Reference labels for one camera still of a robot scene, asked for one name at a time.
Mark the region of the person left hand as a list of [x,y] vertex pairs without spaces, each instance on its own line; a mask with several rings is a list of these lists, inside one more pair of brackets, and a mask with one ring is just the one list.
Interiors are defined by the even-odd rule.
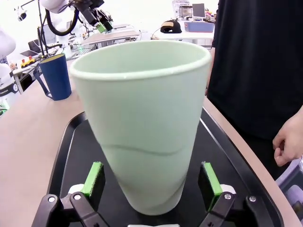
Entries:
[[303,155],[303,108],[288,119],[273,139],[274,159],[278,166]]

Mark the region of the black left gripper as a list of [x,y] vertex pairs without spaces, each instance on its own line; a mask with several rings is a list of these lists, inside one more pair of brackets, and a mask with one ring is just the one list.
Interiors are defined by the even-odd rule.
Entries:
[[111,31],[113,29],[111,18],[105,19],[103,24],[99,22],[96,10],[104,4],[103,0],[71,0],[70,4],[85,17],[90,25],[95,25],[95,28],[100,33],[103,33],[106,30]]

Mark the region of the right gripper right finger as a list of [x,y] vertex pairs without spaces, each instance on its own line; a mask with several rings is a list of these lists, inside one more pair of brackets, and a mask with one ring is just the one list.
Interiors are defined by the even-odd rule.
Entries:
[[237,227],[272,226],[263,200],[252,195],[242,200],[236,194],[223,191],[209,162],[201,163],[198,186],[206,209],[200,227],[222,227],[225,222],[232,222]]

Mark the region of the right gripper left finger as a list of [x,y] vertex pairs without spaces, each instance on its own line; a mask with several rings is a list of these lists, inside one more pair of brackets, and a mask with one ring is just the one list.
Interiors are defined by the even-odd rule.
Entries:
[[105,227],[106,221],[98,213],[105,184],[104,165],[94,162],[79,190],[71,187],[63,198],[47,194],[41,199],[32,226],[68,227],[80,222],[83,227]]

